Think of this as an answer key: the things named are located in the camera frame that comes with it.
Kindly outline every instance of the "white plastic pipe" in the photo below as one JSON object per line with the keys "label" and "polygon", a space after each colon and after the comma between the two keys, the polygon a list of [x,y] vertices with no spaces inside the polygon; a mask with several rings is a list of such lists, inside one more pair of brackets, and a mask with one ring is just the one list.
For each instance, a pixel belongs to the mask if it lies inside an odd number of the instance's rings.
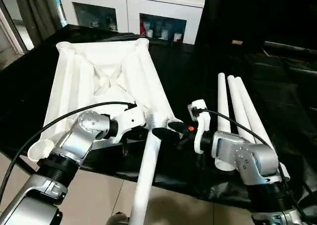
{"label": "white plastic pipe", "polygon": [[[245,85],[243,84],[242,79],[240,77],[236,77],[235,79],[236,79],[236,86],[239,90],[240,97],[241,97],[241,100],[243,103],[243,107],[244,107],[244,110],[247,114],[248,121],[249,121],[249,124],[250,124],[252,131],[255,132],[259,137],[261,137],[275,151],[273,144],[272,144],[270,138],[268,137],[268,134],[267,134],[267,132],[262,124],[262,121],[257,113],[257,110],[252,103],[252,100],[248,94],[248,91],[247,91]],[[255,141],[256,141],[256,143],[262,143],[260,140],[258,140],[256,138],[255,138]],[[285,165],[283,165],[281,163],[281,167],[283,169],[285,177],[290,178],[290,175],[287,172]]]}
{"label": "white plastic pipe", "polygon": [[[236,80],[233,75],[228,76],[228,85],[229,85],[229,90],[230,90],[230,96],[231,96],[231,101],[232,101],[232,106],[233,106],[233,111],[234,111],[234,116],[236,121],[245,126],[247,129],[250,128],[250,124],[248,121],[248,117],[246,112],[244,111],[244,107],[240,98],[240,93],[239,90],[236,86]],[[248,133],[247,131],[243,130],[242,128],[238,127],[238,132],[241,137],[244,137],[251,143],[255,143],[254,137]]]}
{"label": "white plastic pipe", "polygon": [[156,127],[166,127],[166,121],[167,119],[158,113],[154,113],[150,116],[150,122],[148,122],[150,131],[145,144],[138,183],[135,190],[129,222],[130,225],[143,225],[144,223],[161,143],[161,140],[152,134],[152,129]]}
{"label": "white plastic pipe", "polygon": [[[222,113],[229,117],[226,78],[224,73],[218,74],[218,113]],[[218,130],[231,132],[230,122],[218,116]]]}
{"label": "white plastic pipe", "polygon": [[[224,73],[218,74],[218,113],[221,113],[229,117],[226,78]],[[230,122],[218,116],[218,130],[224,132],[231,132]],[[235,167],[217,158],[214,161],[214,165],[218,169],[223,171],[235,170]]]}

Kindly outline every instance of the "black cloth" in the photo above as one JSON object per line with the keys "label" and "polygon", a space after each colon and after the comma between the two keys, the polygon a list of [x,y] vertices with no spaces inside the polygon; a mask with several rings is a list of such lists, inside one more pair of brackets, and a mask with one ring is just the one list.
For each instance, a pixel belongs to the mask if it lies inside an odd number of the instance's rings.
{"label": "black cloth", "polygon": [[[43,126],[58,60],[56,43],[95,42],[115,35],[67,25],[0,72],[1,151],[16,152]],[[317,189],[316,62],[155,40],[150,40],[149,51],[175,116],[190,125],[194,123],[187,105],[192,101],[204,99],[208,109],[217,110],[219,72],[241,76],[291,175],[296,199],[309,215],[316,215],[313,201],[302,187],[305,181],[313,191]],[[216,117],[211,119],[211,128],[216,129]],[[83,169],[137,181],[144,145],[125,145],[125,155],[121,147],[92,151]],[[196,154],[193,145],[178,150],[162,142],[153,185],[250,209],[238,172],[216,169],[211,156]]]}

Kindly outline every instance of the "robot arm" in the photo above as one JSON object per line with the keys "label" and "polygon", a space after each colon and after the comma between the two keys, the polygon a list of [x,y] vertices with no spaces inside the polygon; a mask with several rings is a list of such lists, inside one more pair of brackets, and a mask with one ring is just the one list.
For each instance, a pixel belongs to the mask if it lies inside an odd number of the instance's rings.
{"label": "robot arm", "polygon": [[49,156],[39,160],[39,170],[30,176],[2,213],[0,225],[60,224],[62,212],[57,205],[65,198],[67,188],[92,149],[93,142],[104,138],[117,143],[125,132],[144,125],[144,115],[139,107],[126,110],[114,119],[94,111],[80,114]]}
{"label": "robot arm", "polygon": [[302,225],[299,212],[285,193],[275,151],[268,145],[252,144],[233,133],[210,131],[210,117],[202,109],[207,109],[203,100],[188,106],[192,120],[198,122],[197,129],[177,122],[168,124],[183,134],[180,142],[178,134],[167,129],[156,128],[152,132],[162,140],[176,141],[178,137],[179,145],[183,145],[183,141],[192,142],[196,153],[210,153],[213,158],[234,166],[246,185],[256,225]]}

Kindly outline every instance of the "curtain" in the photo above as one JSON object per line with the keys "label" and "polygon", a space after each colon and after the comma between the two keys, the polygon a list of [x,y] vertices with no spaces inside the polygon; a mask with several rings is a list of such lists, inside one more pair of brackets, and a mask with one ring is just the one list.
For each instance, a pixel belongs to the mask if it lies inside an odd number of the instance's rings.
{"label": "curtain", "polygon": [[17,0],[17,3],[34,46],[62,27],[55,0]]}

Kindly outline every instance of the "white cabinet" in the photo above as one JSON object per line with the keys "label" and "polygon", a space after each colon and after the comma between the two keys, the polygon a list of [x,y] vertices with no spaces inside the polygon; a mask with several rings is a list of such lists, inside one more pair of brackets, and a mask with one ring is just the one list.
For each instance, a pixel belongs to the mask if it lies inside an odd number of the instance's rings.
{"label": "white cabinet", "polygon": [[61,0],[69,24],[128,31],[126,0]]}
{"label": "white cabinet", "polygon": [[61,0],[67,23],[194,44],[205,0]]}
{"label": "white cabinet", "polygon": [[194,44],[203,9],[152,0],[127,0],[129,32],[140,34],[140,20],[150,25],[153,36],[166,30],[169,40],[179,33],[180,41]]}

